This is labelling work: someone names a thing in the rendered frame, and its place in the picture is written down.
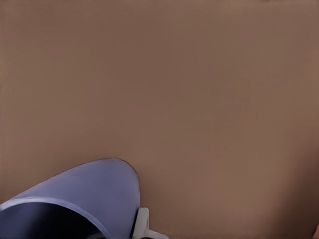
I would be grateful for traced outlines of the blue cup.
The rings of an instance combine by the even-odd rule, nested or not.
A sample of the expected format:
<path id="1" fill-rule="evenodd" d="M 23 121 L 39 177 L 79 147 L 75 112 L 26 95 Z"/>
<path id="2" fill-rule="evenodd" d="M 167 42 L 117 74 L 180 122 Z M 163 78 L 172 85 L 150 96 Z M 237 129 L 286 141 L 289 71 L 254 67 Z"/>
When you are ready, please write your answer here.
<path id="1" fill-rule="evenodd" d="M 53 176 L 0 205 L 0 239 L 130 239 L 140 186 L 119 159 L 89 162 Z"/>

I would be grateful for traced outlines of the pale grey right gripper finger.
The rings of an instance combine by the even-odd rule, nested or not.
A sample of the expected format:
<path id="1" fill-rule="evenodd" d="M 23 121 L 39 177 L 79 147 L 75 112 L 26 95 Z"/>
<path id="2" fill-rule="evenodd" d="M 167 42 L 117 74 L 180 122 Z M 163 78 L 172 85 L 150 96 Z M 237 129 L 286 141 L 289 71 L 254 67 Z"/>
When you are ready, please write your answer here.
<path id="1" fill-rule="evenodd" d="M 152 231 L 149 226 L 150 213 L 147 207 L 141 207 L 138 210 L 133 239 L 170 239 L 168 236 Z"/>

